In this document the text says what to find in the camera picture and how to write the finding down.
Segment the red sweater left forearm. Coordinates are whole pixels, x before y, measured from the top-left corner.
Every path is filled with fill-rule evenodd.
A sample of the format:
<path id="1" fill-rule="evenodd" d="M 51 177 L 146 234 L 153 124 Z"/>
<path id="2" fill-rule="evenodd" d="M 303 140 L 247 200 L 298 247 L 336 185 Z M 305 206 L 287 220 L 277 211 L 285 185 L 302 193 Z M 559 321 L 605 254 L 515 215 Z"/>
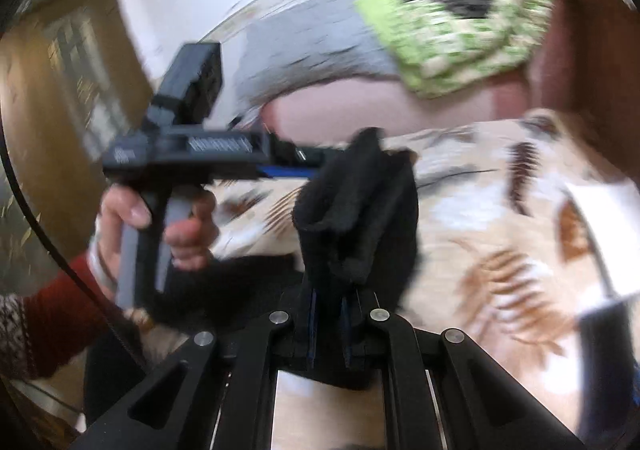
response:
<path id="1" fill-rule="evenodd" d="M 63 271 L 37 293 L 1 297 L 1 374 L 50 378 L 110 328 Z"/>

